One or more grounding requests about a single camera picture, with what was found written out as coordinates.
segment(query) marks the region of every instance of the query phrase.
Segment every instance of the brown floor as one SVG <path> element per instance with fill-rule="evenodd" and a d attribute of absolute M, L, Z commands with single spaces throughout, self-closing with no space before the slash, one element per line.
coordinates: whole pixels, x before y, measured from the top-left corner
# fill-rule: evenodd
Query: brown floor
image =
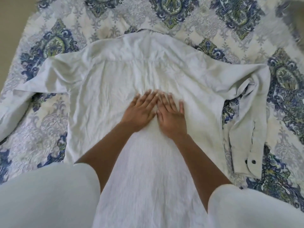
<path fill-rule="evenodd" d="M 0 90 L 9 72 L 13 56 L 28 17 L 36 11 L 36 0 L 0 0 Z M 304 38 L 304 2 L 298 2 L 295 22 Z"/>

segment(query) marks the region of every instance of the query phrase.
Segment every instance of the beige floor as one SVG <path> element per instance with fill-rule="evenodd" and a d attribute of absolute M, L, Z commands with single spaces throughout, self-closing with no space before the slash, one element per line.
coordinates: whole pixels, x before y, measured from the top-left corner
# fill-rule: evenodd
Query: beige floor
<path fill-rule="evenodd" d="M 0 90 L 27 19 L 36 11 L 35 3 L 36 0 L 0 0 Z"/>

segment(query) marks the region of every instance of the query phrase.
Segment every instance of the hand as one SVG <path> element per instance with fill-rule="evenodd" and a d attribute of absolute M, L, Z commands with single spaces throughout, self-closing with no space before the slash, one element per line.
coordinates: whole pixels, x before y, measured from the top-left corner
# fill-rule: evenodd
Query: hand
<path fill-rule="evenodd" d="M 138 132 L 144 128 L 155 116 L 152 111 L 158 100 L 158 91 L 148 90 L 140 97 L 137 94 L 126 109 L 121 123 L 127 124 L 132 132 Z"/>
<path fill-rule="evenodd" d="M 157 118 L 161 131 L 176 141 L 180 136 L 187 135 L 187 125 L 184 116 L 184 103 L 179 101 L 179 111 L 171 94 L 168 94 L 169 102 L 162 93 L 161 100 L 158 99 Z"/>

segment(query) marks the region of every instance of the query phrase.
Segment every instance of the finger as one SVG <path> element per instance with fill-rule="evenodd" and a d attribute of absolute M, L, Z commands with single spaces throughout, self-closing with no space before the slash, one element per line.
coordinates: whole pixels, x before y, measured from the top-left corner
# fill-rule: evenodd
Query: finger
<path fill-rule="evenodd" d="M 157 94 L 157 90 L 154 90 L 145 100 L 145 102 L 141 105 L 142 107 L 147 107 L 150 102 L 153 100 L 155 95 Z"/>
<path fill-rule="evenodd" d="M 169 93 L 169 94 L 168 94 L 168 99 L 169 99 L 169 103 L 170 103 L 171 108 L 172 108 L 174 111 L 177 112 L 177 107 L 176 107 L 175 102 L 174 102 L 174 100 L 173 100 L 172 93 Z"/>
<path fill-rule="evenodd" d="M 163 115 L 161 114 L 161 111 L 160 110 L 157 110 L 157 119 L 159 122 L 163 122 L 164 119 L 163 119 Z"/>
<path fill-rule="evenodd" d="M 135 106 L 135 104 L 136 104 L 137 100 L 139 99 L 139 97 L 140 97 L 140 94 L 137 93 L 137 94 L 135 95 L 135 97 L 133 98 L 133 100 L 131 101 L 131 103 L 130 103 L 129 106 Z"/>
<path fill-rule="evenodd" d="M 167 112 L 166 107 L 164 106 L 164 104 L 161 102 L 160 99 L 157 100 L 157 107 L 162 114 Z"/>
<path fill-rule="evenodd" d="M 147 106 L 148 112 L 152 111 L 154 106 L 158 101 L 158 94 L 154 95 L 154 98 L 150 101 L 149 105 Z"/>
<path fill-rule="evenodd" d="M 152 111 L 148 116 L 148 122 L 151 121 L 155 117 L 155 115 L 156 113 Z"/>
<path fill-rule="evenodd" d="M 182 100 L 179 100 L 179 112 L 183 115 L 185 114 L 184 102 Z"/>
<path fill-rule="evenodd" d="M 166 110 L 169 112 L 172 112 L 172 108 L 171 108 L 169 102 L 167 101 L 164 93 L 161 94 L 161 100 L 162 100 L 162 103 L 164 104 Z"/>
<path fill-rule="evenodd" d="M 150 92 L 151 92 L 151 89 L 146 91 L 145 94 L 137 100 L 135 106 L 141 106 L 145 102 L 146 98 L 149 96 Z"/>

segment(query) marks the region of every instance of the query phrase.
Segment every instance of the floral bedspread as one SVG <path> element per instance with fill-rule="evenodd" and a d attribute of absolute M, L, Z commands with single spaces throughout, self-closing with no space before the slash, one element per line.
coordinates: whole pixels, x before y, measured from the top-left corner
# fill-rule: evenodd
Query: floral bedspread
<path fill-rule="evenodd" d="M 227 129 L 242 96 L 226 101 L 223 137 L 231 181 L 304 212 L 304 56 L 288 23 L 285 0 L 39 0 L 28 20 L 0 101 L 35 77 L 49 56 L 141 28 L 177 38 L 216 60 L 266 63 L 267 140 L 261 179 L 233 173 Z M 37 93 L 15 131 L 0 144 L 0 184 L 64 158 L 66 94 Z"/>

